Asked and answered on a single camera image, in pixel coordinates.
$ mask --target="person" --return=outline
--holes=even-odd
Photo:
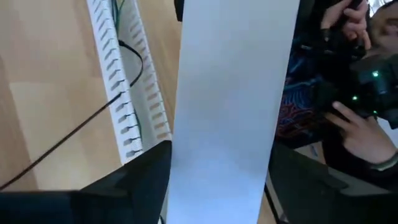
[[[345,14],[349,20],[342,32],[349,40],[363,40],[367,50],[365,59],[398,53],[398,1],[381,7],[372,19],[365,0],[357,9],[347,9],[350,2],[343,0],[322,14],[319,10],[313,13],[312,27],[307,33],[313,35],[315,29],[328,29]],[[314,26],[317,17],[320,22]],[[294,42],[306,35],[303,30],[306,31],[301,28],[295,32]],[[290,53],[276,140],[291,148],[323,140],[325,160],[330,167],[387,189],[398,189],[398,166],[392,161],[397,148],[375,118],[361,118],[340,102],[334,102],[333,107],[347,121],[330,113],[319,116],[314,110],[312,91],[319,81],[315,63],[314,59],[294,50]],[[372,169],[372,165],[384,162],[390,163],[382,171]]]

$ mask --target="black equipment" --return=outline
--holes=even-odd
[[[349,7],[355,9],[361,2],[353,0]],[[378,116],[398,128],[398,54],[363,59],[363,43],[349,41],[341,31],[347,20],[342,16],[330,30],[293,45],[316,58],[322,77],[313,92],[315,107],[339,116],[331,104],[340,101],[364,118]]]
[[[163,141],[80,191],[0,194],[0,223],[158,224],[170,176]]]
[[[174,8],[177,20],[182,22],[182,15],[184,12],[184,0],[174,0]]]
[[[396,223],[398,195],[333,170],[282,145],[272,148],[269,173],[292,224]],[[275,198],[267,196],[272,204]],[[277,223],[278,214],[274,211]]]

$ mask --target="green wire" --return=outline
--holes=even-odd
[[[123,0],[122,3],[120,4],[120,7],[118,9],[118,14],[116,16],[116,32],[119,33],[119,26],[120,26],[120,15],[122,12],[122,8],[124,6],[124,3],[126,2],[126,0]]]
[[[120,7],[118,7],[117,0],[112,0],[112,16],[113,16],[114,26],[116,28],[117,35],[119,35],[120,15],[121,15],[122,8],[123,8],[125,2],[126,2],[126,0],[123,0],[122,3],[120,4]],[[142,138],[141,122],[139,122],[136,109],[134,109],[134,115],[135,115],[136,120],[137,120],[137,126],[138,126],[138,130],[139,130],[139,135]]]

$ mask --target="white cable tray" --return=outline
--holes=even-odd
[[[171,140],[170,127],[137,2],[125,1],[119,37],[108,0],[87,0],[87,5],[108,100],[122,93],[109,110],[120,160],[125,164],[159,142]],[[132,88],[129,84],[139,74],[141,61],[120,48],[118,40],[137,50],[144,61],[143,74]]]

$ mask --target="hand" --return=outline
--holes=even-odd
[[[349,40],[361,38],[364,41],[365,49],[371,48],[371,40],[366,31],[366,13],[368,4],[366,0],[358,6],[357,10],[347,9],[352,0],[343,0],[332,7],[329,7],[321,21],[321,29],[330,29],[344,13],[349,17],[348,22],[343,27],[343,33]]]
[[[396,153],[394,143],[374,118],[363,119],[340,102],[334,102],[333,107],[349,122],[330,113],[326,118],[342,129],[343,145],[354,156],[379,164]]]

